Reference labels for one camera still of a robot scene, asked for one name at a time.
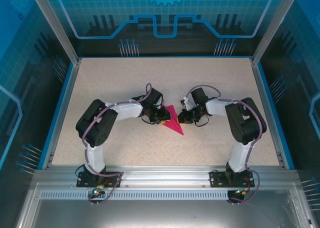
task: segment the speckled beige tabletop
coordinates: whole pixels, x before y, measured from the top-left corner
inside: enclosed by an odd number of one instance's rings
[[[116,103],[145,94],[145,86],[163,93],[164,104],[174,105],[193,86],[218,88],[222,98],[251,97],[265,118],[248,58],[83,58],[54,153],[53,165],[85,163],[84,147],[76,123],[95,99]],[[216,95],[204,88],[209,97]],[[148,125],[140,118],[116,122],[104,143],[106,165],[207,166],[225,165],[235,140],[227,118],[212,116],[204,127],[181,125],[184,136],[164,125]],[[250,163],[277,166],[269,130],[253,150]]]

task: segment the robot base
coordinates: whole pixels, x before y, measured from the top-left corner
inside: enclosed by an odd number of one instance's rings
[[[106,172],[106,168],[101,171],[101,174],[112,175],[118,172]],[[92,187],[95,188],[99,185],[104,185],[105,188],[113,188],[118,180],[118,176],[102,177],[96,174],[92,174],[84,167],[84,171],[79,172],[78,179],[76,181],[76,187]]]
[[[247,188],[249,184],[245,178],[250,180],[250,187],[255,187],[254,177],[251,172],[244,170],[235,173],[228,163],[225,171],[213,170],[209,172],[211,188]]]

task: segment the metal grille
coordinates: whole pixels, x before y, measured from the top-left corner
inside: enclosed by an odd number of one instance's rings
[[[86,200],[91,191],[43,190],[42,200]],[[105,191],[95,200],[103,200],[110,191]],[[117,190],[110,200],[228,200],[228,191],[216,190]]]

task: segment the pink triangle object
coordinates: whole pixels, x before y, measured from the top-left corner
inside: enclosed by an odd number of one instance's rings
[[[185,134],[184,134],[179,122],[178,122],[178,116],[177,116],[175,107],[173,105],[169,105],[169,106],[164,105],[164,107],[170,113],[171,120],[163,123],[163,125],[184,136]]]

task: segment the enclosure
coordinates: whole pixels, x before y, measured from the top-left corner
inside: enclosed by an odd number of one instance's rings
[[[1,227],[318,227],[318,1],[0,0]],[[78,120],[147,83],[177,114],[202,84],[254,100],[267,130],[249,160],[250,202],[212,187],[236,142],[216,115],[181,123],[184,135],[116,122],[103,159],[124,174],[106,203],[87,202]]]

